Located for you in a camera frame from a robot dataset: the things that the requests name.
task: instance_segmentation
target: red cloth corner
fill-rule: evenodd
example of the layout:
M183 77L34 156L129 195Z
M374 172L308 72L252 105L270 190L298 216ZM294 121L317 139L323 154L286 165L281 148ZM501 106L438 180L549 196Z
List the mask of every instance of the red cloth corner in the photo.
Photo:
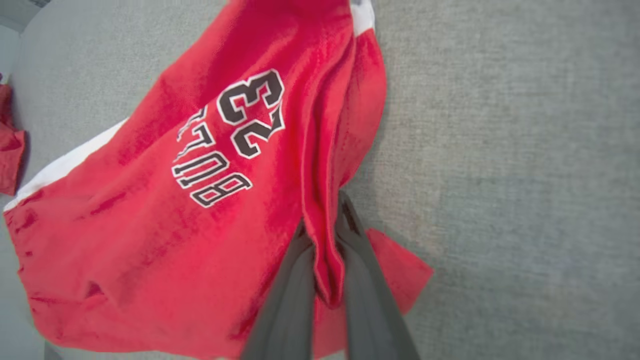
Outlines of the red cloth corner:
M25 148L25 132L13 126L11 94L9 85L0 85L0 192L7 195L15 195Z

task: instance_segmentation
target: red fabric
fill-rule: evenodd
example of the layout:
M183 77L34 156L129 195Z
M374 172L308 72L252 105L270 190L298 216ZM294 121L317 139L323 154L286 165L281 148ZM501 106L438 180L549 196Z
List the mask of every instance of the red fabric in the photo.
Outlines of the red fabric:
M277 81L255 102L232 96L265 74L282 80L280 100ZM317 249L314 354L344 348L337 190L372 144L385 87L375 36L354 37L348 1L229 3L107 145L5 212L38 330L66 347L237 357L304 217ZM225 95L246 119L226 115ZM242 146L252 119L277 128L248 136L254 153ZM200 167L212 154L224 161ZM213 191L197 196L234 174L218 190L241 190L210 206ZM431 269L368 236L406 312Z
M0 85L0 193L7 195L15 194L25 148L25 132L13 126L11 94L9 85Z

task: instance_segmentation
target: gray couch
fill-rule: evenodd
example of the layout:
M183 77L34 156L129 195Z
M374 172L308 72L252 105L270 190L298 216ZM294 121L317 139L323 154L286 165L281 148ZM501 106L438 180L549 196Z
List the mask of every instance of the gray couch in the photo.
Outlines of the gray couch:
M223 3L47 5L12 78L25 179L128 116ZM640 3L374 8L387 106L347 191L436 270L406 318L421 356L639 359Z

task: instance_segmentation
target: white trim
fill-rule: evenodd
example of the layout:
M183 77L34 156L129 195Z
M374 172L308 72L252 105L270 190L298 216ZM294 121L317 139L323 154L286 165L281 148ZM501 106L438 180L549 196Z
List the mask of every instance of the white trim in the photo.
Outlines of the white trim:
M33 195L38 190L67 176L71 170L80 165L89 155L106 145L128 119L129 118L126 118L115 124L95 138L92 138L48 164L30 182L18 190L15 199L11 200L11 202L4 207L4 211L13 209L20 201Z
M376 14L373 12L371 0L360 0L360 4L351 4L353 16L353 33L356 37L363 32L373 29L375 31Z

